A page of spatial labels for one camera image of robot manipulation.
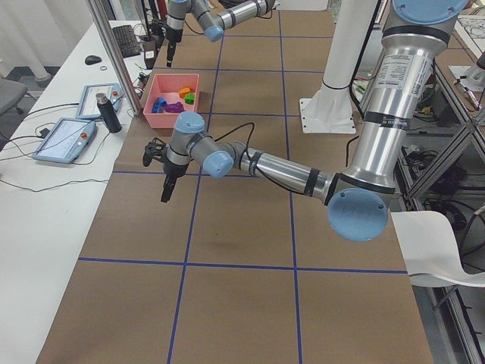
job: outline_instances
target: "pink plastic bin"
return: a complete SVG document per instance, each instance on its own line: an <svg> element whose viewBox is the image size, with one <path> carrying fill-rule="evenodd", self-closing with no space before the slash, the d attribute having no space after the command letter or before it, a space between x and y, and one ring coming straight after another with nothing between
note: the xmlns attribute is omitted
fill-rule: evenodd
<svg viewBox="0 0 485 364"><path fill-rule="evenodd" d="M179 90L189 87L196 95L193 105L186 104L179 97ZM167 100L168 104L182 102L185 111L197 111L199 104L199 75L198 74L156 74L150 87L149 97L146 100L143 114L154 129L171 129L174 127L178 114L162 112L152 113L152 107L159 97Z"/></svg>

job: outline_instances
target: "blue block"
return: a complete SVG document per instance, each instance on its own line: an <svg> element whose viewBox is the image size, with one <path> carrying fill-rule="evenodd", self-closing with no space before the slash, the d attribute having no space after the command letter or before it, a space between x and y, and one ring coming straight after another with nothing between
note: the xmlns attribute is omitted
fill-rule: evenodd
<svg viewBox="0 0 485 364"><path fill-rule="evenodd" d="M165 106L167 106L167 100L163 97L159 97L157 101L153 104L152 113L159 114L164 111Z"/></svg>

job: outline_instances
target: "purple block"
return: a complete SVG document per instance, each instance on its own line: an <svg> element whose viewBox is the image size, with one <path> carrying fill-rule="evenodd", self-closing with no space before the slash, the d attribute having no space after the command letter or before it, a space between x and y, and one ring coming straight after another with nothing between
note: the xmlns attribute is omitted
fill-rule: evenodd
<svg viewBox="0 0 485 364"><path fill-rule="evenodd" d="M165 106L165 111L173 112L173 113L181 113L182 111L185 111L185 108L183 108L182 102L176 102L174 104L168 104L167 106Z"/></svg>

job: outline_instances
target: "desk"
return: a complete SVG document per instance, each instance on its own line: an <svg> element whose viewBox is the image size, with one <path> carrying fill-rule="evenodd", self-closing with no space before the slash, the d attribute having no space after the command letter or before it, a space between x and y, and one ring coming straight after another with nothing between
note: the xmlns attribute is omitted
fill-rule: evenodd
<svg viewBox="0 0 485 364"><path fill-rule="evenodd" d="M303 134L297 100L320 87L332 35L317 11L217 43L187 30L175 69L162 55L154 72L200 74L214 136L254 121L254 147L330 173L349 137ZM161 166L140 161L155 136L133 120L38 364L433 362L392 223L346 241L316 199L195 164L161 204Z"/></svg>
<svg viewBox="0 0 485 364"><path fill-rule="evenodd" d="M113 22L113 26L136 22ZM103 62L84 64L87 55L99 55ZM125 59L133 79L143 65L143 56ZM100 66L106 65L106 71ZM35 104L33 110L69 102L79 102L86 84L117 82L94 25L72 51L64 65ZM3 179L23 187L42 189L70 180L107 180L130 126L126 100L121 101L118 117L123 130L108 136L100 153L90 165L43 165L23 157L0 162ZM41 111L27 117L14 137L32 135L35 128L60 117L75 117L76 107ZM100 124L92 145L79 163L92 160L106 135ZM18 140L19 145L33 140ZM32 152L38 143L22 146ZM0 159L18 155L9 143ZM31 193L0 184L0 362L33 363L44 344L52 320L83 246L104 183L72 184L56 190Z"/></svg>

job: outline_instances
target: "gray chair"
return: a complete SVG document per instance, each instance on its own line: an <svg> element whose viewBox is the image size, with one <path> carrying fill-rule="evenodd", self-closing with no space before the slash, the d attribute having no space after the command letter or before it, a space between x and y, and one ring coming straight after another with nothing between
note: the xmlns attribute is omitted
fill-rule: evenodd
<svg viewBox="0 0 485 364"><path fill-rule="evenodd" d="M27 87L20 82L0 79L0 115L15 107L18 114L23 114L23 110L17 106L21 99L29 95Z"/></svg>

